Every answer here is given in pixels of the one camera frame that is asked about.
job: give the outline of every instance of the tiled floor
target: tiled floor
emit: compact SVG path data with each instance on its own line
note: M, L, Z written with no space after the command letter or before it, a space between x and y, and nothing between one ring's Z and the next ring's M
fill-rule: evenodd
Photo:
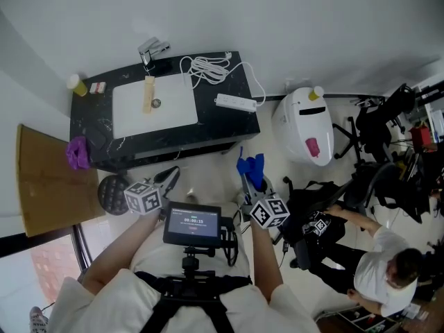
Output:
M333 122L349 129L346 118L357 116L359 109L350 103L350 99L330 99L327 103ZM271 130L271 115L277 105L277 101L267 102L258 110L257 116L261 133L254 139L244 142L242 146L244 146L244 157L254 156L257 153L265 155L264 172L281 197L288 197L287 186L282 182L284 176L289 176L293 180L294 186L299 188L304 187L310 180L333 180L338 185L348 181L354 171L353 164L356 162L353 151L350 151L341 160L332 160L323 168L301 166L286 160L282 156ZM396 129L392 131L394 136L397 137ZM346 142L347 139L335 131L335 150L340 151ZM134 180L139 180L143 177L152 176L163 169L168 169L173 165L178 165L181 168L181 177L176 188L171 192L171 199L181 201L185 198L186 193L192 190L200 203L223 202L232 200L241 188L240 178L236 171L239 151L240 148L237 146L225 155L211 154L145 166L129 171L129 175ZM375 209L375 216L381 224L391 227L396 233L406 238L412 246L422 251L426 251L428 241L435 242L444 234L444 218L442 216L435 218L430 214L424 214L422 216L424 223L418 225L409 217L405 217L402 211L389 210L379 205L375 206ZM88 243L90 243L89 246L92 249L93 256L96 257L112 239L121 234L136 219L137 215L127 213L123 216L107 214L105 217L90 221L85 226L85 235L88 238ZM253 250L250 230L245 232L244 242L252 264ZM339 243L363 250L373 249L370 236L366 232L357 230L350 223L346 224L346 234ZM276 246L275 251L277 260L280 262L282 258L281 245ZM289 268L292 257L289 252L284 258L281 268L284 281L290 285L293 292L312 315L316 315L325 309L336 309L351 305L344 295L335 293L309 272Z

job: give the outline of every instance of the sink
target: sink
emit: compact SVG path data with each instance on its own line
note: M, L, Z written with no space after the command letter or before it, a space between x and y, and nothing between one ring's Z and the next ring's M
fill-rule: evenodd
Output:
M161 76L155 79L154 99L159 108L142 112L145 81L115 87L112 91L114 139L165 130L197 123L196 102L188 74Z

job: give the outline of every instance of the red object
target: red object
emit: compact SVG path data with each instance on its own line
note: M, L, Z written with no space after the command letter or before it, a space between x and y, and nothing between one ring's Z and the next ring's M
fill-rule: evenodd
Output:
M415 152L421 150L425 144L431 144L430 130L426 126L413 127L409 130L411 133L411 140L413 142L413 149Z
M321 150L318 146L318 141L316 141L316 138L309 138L305 141L305 144L308 147L308 150L310 151L310 154L312 157L318 157Z

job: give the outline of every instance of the white cable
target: white cable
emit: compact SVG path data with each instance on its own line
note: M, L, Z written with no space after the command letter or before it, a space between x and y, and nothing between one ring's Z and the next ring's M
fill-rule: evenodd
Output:
M195 76L198 78L197 83L195 85L192 85L193 89L199 85L199 82L201 79L205 79L209 84L211 85L217 85L225 81L227 76L230 75L230 73L235 70L239 65L245 64L248 65L251 69L251 74L253 75L253 78L255 79L255 82L259 85L259 87L262 90L262 93L264 94L264 98L261 103L257 104L257 107L261 107L266 99L265 90L264 88L259 84L259 81L257 81L255 76L255 71L253 70L253 67L248 62L240 62L238 65L236 65L233 69L228 71L226 68L230 66L230 59L231 59L231 53L227 53L225 55L225 58L205 58L205 57L195 57L194 59L186 56L183 57L180 60L180 73L183 77L183 70L182 70L182 61L184 59L190 59L191 60L191 66L187 71L187 74L190 76Z

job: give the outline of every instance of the wooden board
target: wooden board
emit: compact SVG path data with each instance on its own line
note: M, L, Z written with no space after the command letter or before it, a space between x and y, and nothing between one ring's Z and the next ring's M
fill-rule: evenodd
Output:
M17 185L28 237L104 215L96 169L73 170L66 147L26 126L17 128Z

